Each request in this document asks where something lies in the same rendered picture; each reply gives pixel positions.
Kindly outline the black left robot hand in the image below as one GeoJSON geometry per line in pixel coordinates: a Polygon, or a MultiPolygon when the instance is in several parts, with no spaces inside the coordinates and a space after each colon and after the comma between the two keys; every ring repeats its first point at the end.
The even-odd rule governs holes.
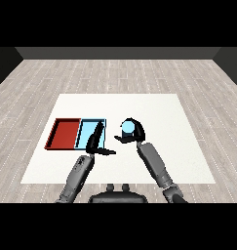
{"type": "Polygon", "coordinates": [[[87,144],[86,144],[87,153],[91,155],[95,155],[96,153],[101,154],[101,155],[115,154],[114,150],[99,147],[99,140],[100,140],[103,128],[104,126],[102,122],[100,121],[97,124],[94,133],[90,136],[90,138],[87,141],[87,144]]]}

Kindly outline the light blue shallow open box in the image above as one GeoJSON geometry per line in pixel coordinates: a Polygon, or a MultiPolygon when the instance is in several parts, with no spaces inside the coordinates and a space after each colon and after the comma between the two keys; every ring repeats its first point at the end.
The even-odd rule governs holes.
{"type": "MultiPolygon", "coordinates": [[[[76,150],[86,150],[86,145],[90,136],[95,132],[98,123],[101,122],[103,127],[106,127],[104,118],[83,118],[80,122],[80,127],[77,132],[74,148],[76,150]]],[[[99,139],[99,147],[104,147],[105,129],[102,129],[99,139]]]]}

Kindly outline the red shallow open box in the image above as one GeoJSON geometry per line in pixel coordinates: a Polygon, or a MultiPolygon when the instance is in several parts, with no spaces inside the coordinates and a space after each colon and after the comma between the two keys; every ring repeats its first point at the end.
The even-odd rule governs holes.
{"type": "Polygon", "coordinates": [[[80,121],[80,118],[57,118],[46,141],[45,149],[74,150],[80,121]]]}

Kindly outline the dark grey robot body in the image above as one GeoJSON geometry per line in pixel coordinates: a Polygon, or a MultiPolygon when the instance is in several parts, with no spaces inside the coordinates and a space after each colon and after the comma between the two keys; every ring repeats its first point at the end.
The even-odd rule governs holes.
{"type": "Polygon", "coordinates": [[[89,203],[147,203],[147,199],[144,195],[131,192],[128,184],[123,184],[121,191],[115,191],[114,184],[108,184],[106,191],[92,195],[89,203]]]}

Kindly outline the small blue can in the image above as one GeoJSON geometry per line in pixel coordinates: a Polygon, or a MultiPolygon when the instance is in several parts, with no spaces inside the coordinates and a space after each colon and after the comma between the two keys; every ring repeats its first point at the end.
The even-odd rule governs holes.
{"type": "Polygon", "coordinates": [[[131,137],[135,131],[135,124],[132,121],[124,121],[122,123],[122,137],[127,138],[131,137]]]}

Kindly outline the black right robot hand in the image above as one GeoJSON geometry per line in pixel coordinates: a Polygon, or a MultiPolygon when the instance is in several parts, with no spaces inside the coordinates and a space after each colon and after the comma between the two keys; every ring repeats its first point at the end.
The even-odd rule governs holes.
{"type": "Polygon", "coordinates": [[[120,141],[122,144],[131,143],[131,142],[137,142],[137,143],[143,142],[145,140],[145,132],[140,122],[135,120],[132,117],[127,118],[125,121],[127,120],[132,121],[135,124],[134,134],[131,137],[127,137],[127,138],[123,138],[122,136],[121,137],[115,136],[115,139],[120,141]]]}

